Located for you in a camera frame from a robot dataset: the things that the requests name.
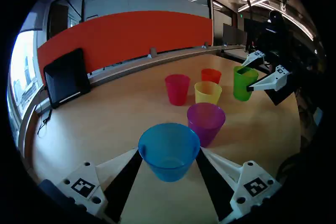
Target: plastic cup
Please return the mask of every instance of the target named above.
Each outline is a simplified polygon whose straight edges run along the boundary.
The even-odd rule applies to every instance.
[[[202,81],[211,81],[216,84],[219,83],[222,73],[215,69],[206,68],[201,71]]]
[[[172,74],[165,78],[169,102],[176,106],[186,103],[190,78],[183,74]]]
[[[149,128],[139,140],[139,152],[162,181],[181,179],[196,158],[200,140],[187,126],[158,124]]]
[[[222,87],[214,82],[201,81],[195,84],[195,101],[196,103],[217,104],[222,93]]]
[[[245,67],[243,74],[239,74],[237,71],[244,68],[244,66],[234,67],[234,97],[240,101],[249,100],[252,91],[246,90],[247,86],[255,82],[258,79],[258,72],[250,67]]]
[[[189,128],[198,135],[202,147],[207,147],[212,142],[226,118],[224,111],[211,103],[192,105],[186,116]]]

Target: cable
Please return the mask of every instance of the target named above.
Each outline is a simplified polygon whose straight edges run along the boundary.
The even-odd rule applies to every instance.
[[[41,97],[40,97],[40,95],[41,95],[41,92],[42,91],[44,91],[45,90],[45,87],[42,89],[42,90],[40,90],[40,92],[39,92],[39,108],[40,108],[40,114],[41,114],[41,124],[39,125],[39,130],[37,131],[37,135],[39,135],[39,131],[40,131],[40,129],[45,125],[45,124],[43,124],[42,125],[42,122],[43,122],[43,120],[42,120],[42,105],[41,105]]]

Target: black tablet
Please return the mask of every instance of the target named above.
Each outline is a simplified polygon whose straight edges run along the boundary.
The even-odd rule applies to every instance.
[[[63,55],[43,69],[52,108],[90,91],[81,48]]]

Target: blue plastic cup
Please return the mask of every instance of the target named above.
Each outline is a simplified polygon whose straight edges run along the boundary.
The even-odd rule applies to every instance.
[[[141,157],[162,181],[181,179],[196,158],[200,139],[187,126],[163,123],[149,128],[139,140]]]

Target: pink plastic cup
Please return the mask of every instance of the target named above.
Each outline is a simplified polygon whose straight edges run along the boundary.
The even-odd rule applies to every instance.
[[[186,103],[190,78],[183,74],[173,74],[165,78],[168,98],[171,104],[182,106]]]
[[[188,127],[199,137],[202,147],[207,147],[225,122],[224,111],[211,103],[196,103],[187,112]]]

